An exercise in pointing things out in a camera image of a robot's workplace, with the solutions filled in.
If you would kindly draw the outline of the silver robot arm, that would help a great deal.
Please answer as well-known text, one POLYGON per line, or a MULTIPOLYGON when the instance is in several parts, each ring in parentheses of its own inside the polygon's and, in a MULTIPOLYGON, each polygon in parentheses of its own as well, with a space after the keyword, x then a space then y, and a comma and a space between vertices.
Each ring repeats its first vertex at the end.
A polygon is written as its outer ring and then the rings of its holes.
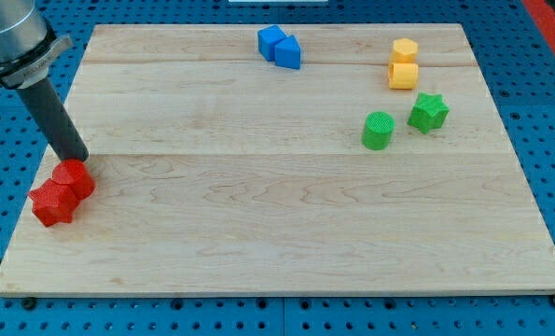
POLYGON ((0 0, 0 85, 4 88, 33 86, 71 47, 71 37, 56 35, 35 0, 0 0))

